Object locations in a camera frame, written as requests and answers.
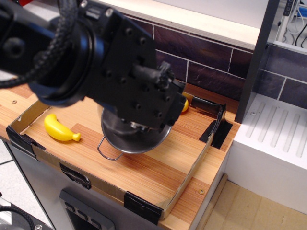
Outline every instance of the wire handle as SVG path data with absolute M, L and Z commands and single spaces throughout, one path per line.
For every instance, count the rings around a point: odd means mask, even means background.
M 104 141 L 104 139 L 105 139 L 105 136 L 102 137 L 102 139 L 101 139 L 99 145 L 97 146 L 98 152 L 101 154 L 101 156 L 103 156 L 104 158 L 107 158 L 107 159 L 110 160 L 110 161 L 116 161 L 116 160 L 118 160 L 118 159 L 124 154 L 123 152 L 122 152 L 117 158 L 110 158 L 110 157 L 107 157 L 106 155 L 104 155 L 104 154 L 100 151 L 99 148 L 100 148 L 102 142 Z

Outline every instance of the toy banana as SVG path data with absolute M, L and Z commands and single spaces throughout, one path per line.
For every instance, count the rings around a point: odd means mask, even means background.
M 79 141 L 81 134 L 73 133 L 69 128 L 57 121 L 55 114 L 49 114 L 44 120 L 47 133 L 57 140 L 75 140 Z

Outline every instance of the wooden countertop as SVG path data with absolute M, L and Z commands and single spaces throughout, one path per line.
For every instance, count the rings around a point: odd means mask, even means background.
M 170 215 L 159 222 L 161 227 L 172 230 L 189 229 L 239 128 L 239 124 L 234 122 L 238 104 L 236 101 L 192 85 L 187 85 L 186 91 L 217 103 L 227 103 L 226 119 L 233 127 L 221 149 L 209 148 Z M 0 90 L 2 138 L 8 140 L 5 131 L 7 125 L 35 101 L 36 96 L 27 86 Z M 81 141 L 62 142 L 52 139 L 43 127 L 43 119 L 50 113 L 55 113 L 58 120 L 74 132 L 81 132 Z M 213 120 L 214 117 L 190 107 L 187 113 L 180 116 L 170 135 L 160 146 L 145 154 L 124 154 L 118 161 L 108 161 L 96 150 L 103 134 L 97 105 L 88 98 L 67 108 L 48 110 L 25 133 L 43 145 L 50 154 L 165 208 L 204 148 L 205 143 L 198 138 Z M 107 142 L 101 150 L 111 156 L 119 154 Z

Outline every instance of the metal bolt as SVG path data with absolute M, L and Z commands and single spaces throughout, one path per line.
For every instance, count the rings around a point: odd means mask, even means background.
M 106 17 L 110 17 L 113 14 L 113 9 L 112 8 L 108 8 L 106 10 Z
M 82 7 L 82 8 L 85 8 L 86 6 L 87 6 L 87 1 L 82 1 L 81 2 L 81 4 L 80 4 L 80 6 Z
M 43 226 L 41 226 L 40 224 L 35 226 L 35 230 L 42 230 L 42 229 L 43 229 Z
M 200 190 L 198 190 L 198 193 L 201 194 L 201 195 L 203 195 L 203 194 L 205 194 L 205 190 L 203 190 L 203 189 L 201 188 Z

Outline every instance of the black cable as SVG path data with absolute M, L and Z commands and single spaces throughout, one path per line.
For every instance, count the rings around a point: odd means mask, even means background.
M 21 210 L 18 207 L 11 207 L 11 206 L 0 206 L 0 212 L 4 212 L 4 211 L 9 211 L 9 212 L 15 212 L 18 213 L 19 215 L 21 215 L 23 218 L 25 218 L 25 220 L 28 222 L 28 224 L 30 225 L 31 230 L 35 230 L 35 226 L 34 223 L 32 221 L 32 219 L 30 218 L 30 216 L 23 210 Z
M 301 43 L 301 47 L 302 47 L 302 48 L 304 48 L 304 47 L 303 47 L 303 43 L 305 42 L 306 39 L 307 39 L 307 36 L 304 38 L 304 40 L 303 40 L 302 43 Z
M 306 26 L 307 26 L 307 23 L 306 25 L 304 26 L 304 28 L 302 29 L 302 31 L 299 33 L 299 35 L 297 36 L 296 40 L 295 40 L 295 46 L 297 46 L 297 40 L 298 38 L 300 37 L 300 35 L 302 34 L 302 32 L 306 29 Z
M 78 8 L 75 0 L 59 0 L 60 17 L 54 38 L 34 68 L 13 80 L 0 81 L 0 88 L 11 88 L 47 75 L 59 62 L 70 44 L 71 32 L 75 25 Z

